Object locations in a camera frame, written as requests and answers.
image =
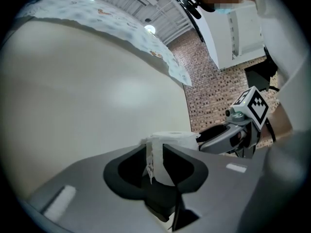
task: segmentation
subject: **face mask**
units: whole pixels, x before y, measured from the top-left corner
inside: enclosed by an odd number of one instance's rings
[[[232,11],[232,9],[215,9],[219,14],[228,14]]]
[[[226,3],[222,3],[222,4],[214,4],[214,9],[215,11],[217,11],[219,14],[228,14],[232,11],[232,9],[238,7],[241,3],[243,3],[245,0],[240,0],[240,3],[238,4],[226,4]]]

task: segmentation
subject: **toilet paper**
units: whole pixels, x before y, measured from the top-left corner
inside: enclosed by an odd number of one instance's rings
[[[152,182],[156,181],[174,186],[169,174],[163,165],[163,144],[177,145],[191,150],[199,150],[196,138],[199,133],[193,132],[156,132],[147,138],[147,171]]]

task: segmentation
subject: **black cable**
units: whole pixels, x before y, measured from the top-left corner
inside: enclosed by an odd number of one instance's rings
[[[39,2],[39,1],[41,1],[41,0],[28,0],[26,2],[26,6],[29,6],[30,4],[35,4],[35,3]]]
[[[275,86],[269,86],[269,89],[275,90],[275,91],[277,91],[277,92],[280,91],[280,89],[279,89],[279,88],[276,88]]]
[[[267,126],[268,131],[270,132],[270,135],[272,137],[273,142],[275,142],[276,141],[276,135],[274,134],[274,131],[272,129],[272,126],[270,124],[269,119],[266,119],[265,124]]]

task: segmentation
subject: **white sticker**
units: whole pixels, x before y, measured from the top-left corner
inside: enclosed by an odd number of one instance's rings
[[[229,163],[226,168],[240,172],[240,173],[245,173],[247,167],[246,166],[240,166],[238,164],[234,164],[234,163]]]

